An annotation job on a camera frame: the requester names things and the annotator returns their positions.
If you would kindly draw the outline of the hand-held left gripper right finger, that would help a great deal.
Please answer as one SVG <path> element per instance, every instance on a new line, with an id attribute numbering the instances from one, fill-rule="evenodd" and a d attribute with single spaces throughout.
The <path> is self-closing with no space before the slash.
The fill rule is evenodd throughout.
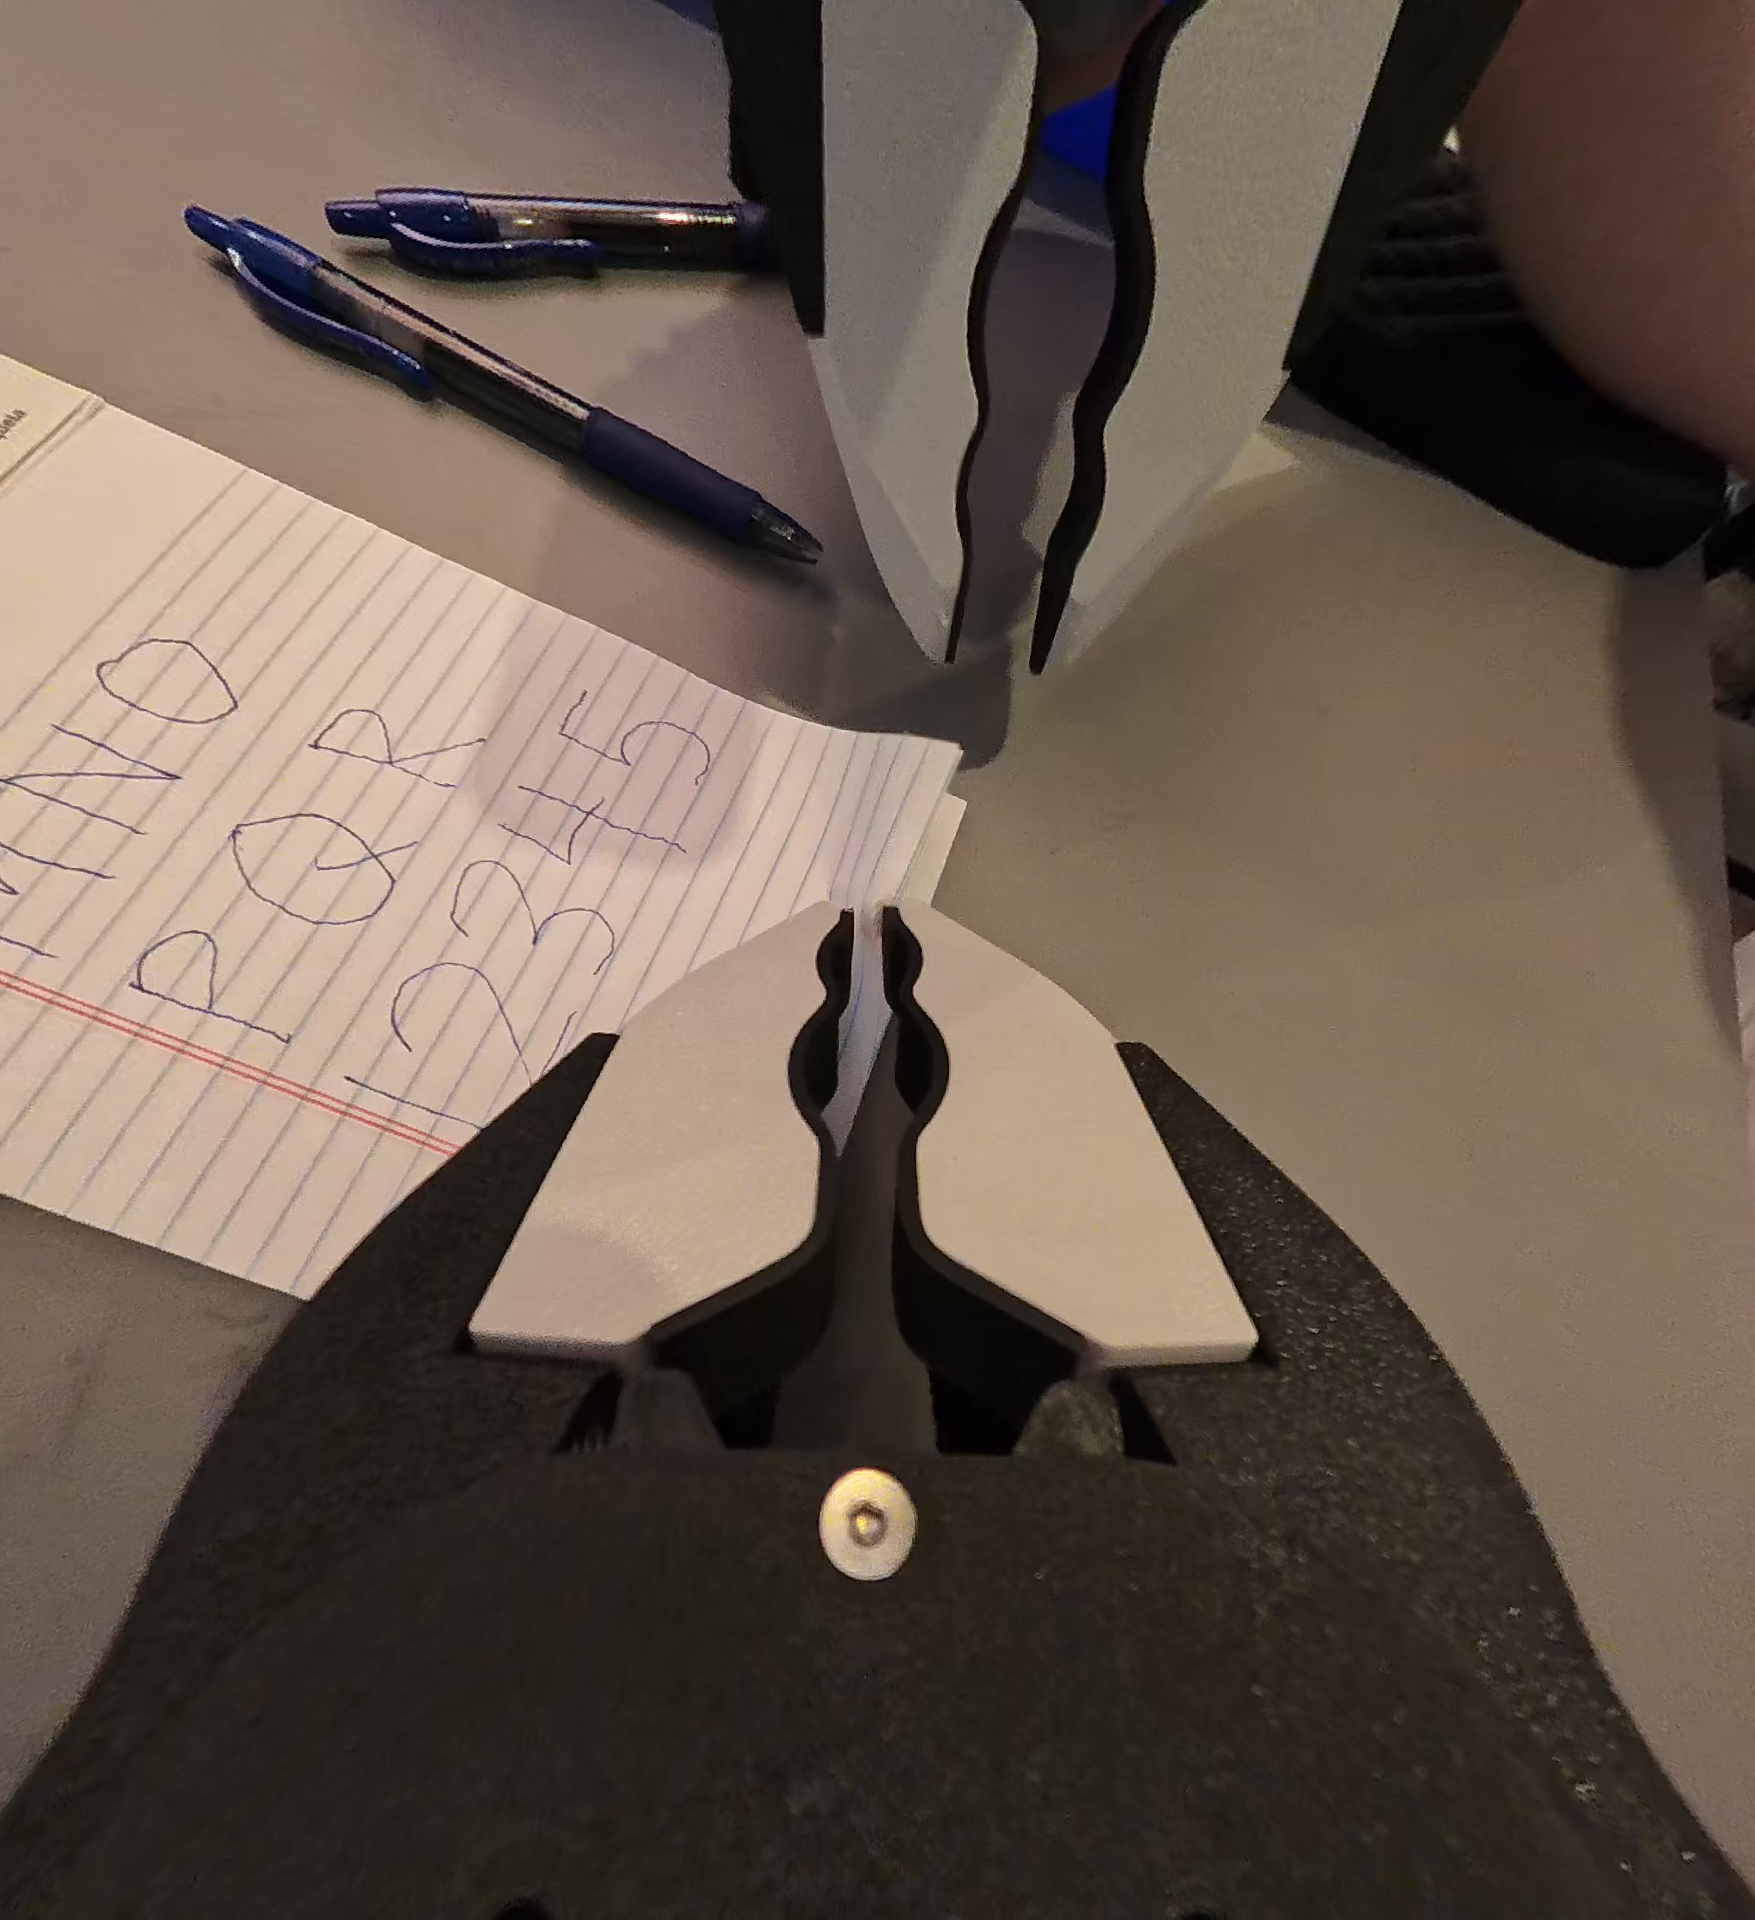
<path id="1" fill-rule="evenodd" d="M 883 916 L 898 1327 L 931 1373 L 1246 1361 L 1256 1331 L 1107 1027 L 920 901 Z"/>

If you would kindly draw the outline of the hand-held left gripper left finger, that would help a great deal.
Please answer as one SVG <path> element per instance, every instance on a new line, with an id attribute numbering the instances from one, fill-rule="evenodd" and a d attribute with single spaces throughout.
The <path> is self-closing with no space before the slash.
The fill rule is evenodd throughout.
<path id="1" fill-rule="evenodd" d="M 476 1347 L 668 1370 L 810 1352 L 856 933 L 810 905 L 626 1022 L 467 1326 Z"/>

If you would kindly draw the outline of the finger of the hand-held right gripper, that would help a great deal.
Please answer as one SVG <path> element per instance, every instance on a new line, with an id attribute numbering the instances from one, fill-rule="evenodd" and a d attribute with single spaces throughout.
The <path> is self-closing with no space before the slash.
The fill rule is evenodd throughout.
<path id="1" fill-rule="evenodd" d="M 1115 87 L 1112 307 L 1072 411 L 1032 674 L 1080 660 L 1281 389 L 1398 2 L 1165 5 Z"/>
<path id="2" fill-rule="evenodd" d="M 964 490 L 987 416 L 973 344 L 1034 128 L 1015 2 L 824 2 L 816 388 L 889 601 L 949 660 Z"/>

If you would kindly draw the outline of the blue retractable pen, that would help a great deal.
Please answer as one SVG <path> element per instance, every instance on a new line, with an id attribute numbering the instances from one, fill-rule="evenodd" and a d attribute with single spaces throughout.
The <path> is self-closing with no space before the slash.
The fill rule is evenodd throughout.
<path id="1" fill-rule="evenodd" d="M 202 207 L 188 207 L 184 223 L 221 254 L 251 310 L 279 334 L 418 400 L 450 400 L 724 541 L 804 568 L 818 562 L 821 542 L 756 488 L 483 349 L 289 237 Z"/>
<path id="2" fill-rule="evenodd" d="M 769 213 L 754 201 L 679 201 L 384 188 L 335 198 L 337 237 L 382 244 L 397 263 L 462 278 L 579 276 L 604 270 L 769 272 Z"/>

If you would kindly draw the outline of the white lined notepad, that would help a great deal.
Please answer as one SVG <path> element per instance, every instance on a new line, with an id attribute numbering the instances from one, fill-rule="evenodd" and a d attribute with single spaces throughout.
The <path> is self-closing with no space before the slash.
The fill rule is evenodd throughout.
<path id="1" fill-rule="evenodd" d="M 0 1198 L 306 1300 L 582 1039 L 891 899 L 958 764 L 0 356 Z"/>

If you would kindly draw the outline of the person's right forearm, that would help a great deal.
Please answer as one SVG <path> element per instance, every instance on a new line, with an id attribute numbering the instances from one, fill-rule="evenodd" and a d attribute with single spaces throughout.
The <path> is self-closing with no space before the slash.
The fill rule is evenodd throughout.
<path id="1" fill-rule="evenodd" d="M 1459 134 L 1540 329 L 1755 483 L 1755 2 L 1524 2 Z"/>

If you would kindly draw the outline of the black office chair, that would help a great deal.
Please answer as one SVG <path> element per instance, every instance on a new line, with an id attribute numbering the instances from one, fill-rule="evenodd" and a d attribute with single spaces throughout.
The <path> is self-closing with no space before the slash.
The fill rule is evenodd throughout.
<path id="1" fill-rule="evenodd" d="M 1315 408 L 1545 541 L 1653 571 L 1719 523 L 1726 467 L 1592 388 L 1537 329 L 1443 145 L 1289 368 Z"/>

